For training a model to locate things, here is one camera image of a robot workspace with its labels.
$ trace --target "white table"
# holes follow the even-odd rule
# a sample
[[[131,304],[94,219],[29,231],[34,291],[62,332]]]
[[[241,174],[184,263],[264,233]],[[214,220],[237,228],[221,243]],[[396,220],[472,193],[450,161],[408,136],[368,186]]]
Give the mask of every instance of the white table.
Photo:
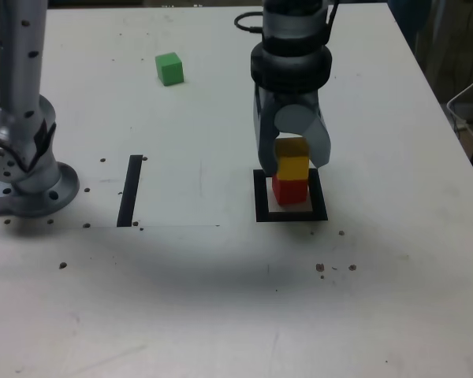
[[[0,378],[473,377],[473,170],[389,10],[335,21],[318,224],[255,223],[249,10],[49,12],[42,93],[81,191],[0,217]],[[116,228],[130,154],[140,226]]]

